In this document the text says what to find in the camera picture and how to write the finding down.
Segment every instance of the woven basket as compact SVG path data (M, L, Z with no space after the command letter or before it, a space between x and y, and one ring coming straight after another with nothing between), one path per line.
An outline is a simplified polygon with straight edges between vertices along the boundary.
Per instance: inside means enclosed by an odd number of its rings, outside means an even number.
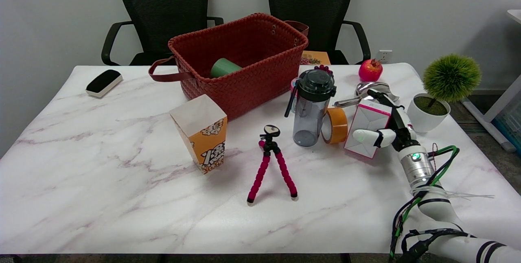
M289 90L307 44L307 37L287 23L253 14L172 38L168 47L179 73L154 75L156 66L169 60L162 59L150 67L149 75L155 81L181 81L190 99L207 94L233 120ZM222 57L242 69L210 78L213 64Z

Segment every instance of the robotic arm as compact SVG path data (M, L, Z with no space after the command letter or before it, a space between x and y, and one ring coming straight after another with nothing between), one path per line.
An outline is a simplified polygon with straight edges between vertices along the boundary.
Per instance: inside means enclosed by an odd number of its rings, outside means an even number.
M398 152L410 187L414 190L428 186L435 170L428 159L427 150L416 140L416 133L404 107L396 105L385 93L374 89L368 90L368 94L379 103L392 107L391 119L386 129L358 129L353 132L353 137L379 148L392 145ZM418 236L419 242L409 251L404 250L399 262L415 262L427 250L462 263L521 262L521 251L488 239L477 239L471 235L462 237L462 234L466 235L463 223L454 212L441 183L438 181L431 186L437 187L439 191L421 191L421 201L417 205L424 215L435 221L421 224L421 229L426 231L413 230L405 236L404 240Z

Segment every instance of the table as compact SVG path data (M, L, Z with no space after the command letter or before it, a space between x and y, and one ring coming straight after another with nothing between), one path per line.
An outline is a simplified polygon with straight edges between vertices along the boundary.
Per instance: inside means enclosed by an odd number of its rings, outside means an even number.
M155 83L146 67L110 67L123 82L104 98L84 88L106 66L77 66L58 94L0 161L0 252L267 253L387 252L391 222L411 198L391 148L373 160L320 141L292 141L282 115L289 93L229 122L225 163L201 174L168 114L186 101L179 83ZM351 97L357 66L331 66L335 100ZM384 65L382 81L409 105L422 83L409 64ZM346 110L348 117L354 108ZM293 202L274 160L255 205L246 204L266 124L296 183ZM465 229L521 248L521 197L449 116L420 135L461 153L443 176ZM417 209L406 228L427 219Z
M509 9L506 13L510 18L521 24L521 9ZM501 147L511 153L515 152L516 148L491 122L520 91L521 75L503 92L500 98L497 99L485 114L482 114L468 98L462 101L463 105L470 111L473 117L480 122Z

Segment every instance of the clear plastic bottle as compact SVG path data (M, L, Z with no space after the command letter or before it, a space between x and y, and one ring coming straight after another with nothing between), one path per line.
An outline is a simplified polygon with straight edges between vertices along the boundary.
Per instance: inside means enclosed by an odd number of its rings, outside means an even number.
M294 89L297 93L293 123L295 143L303 147L316 144L329 99L335 95L336 89L333 76L324 70L307 70L300 75ZM293 99L292 94L288 109L291 108Z

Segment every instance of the black eraser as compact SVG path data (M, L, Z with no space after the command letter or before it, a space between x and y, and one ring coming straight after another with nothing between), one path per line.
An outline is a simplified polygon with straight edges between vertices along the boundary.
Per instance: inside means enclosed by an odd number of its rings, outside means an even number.
M86 92L101 98L122 80L123 77L117 70L106 70L87 85Z

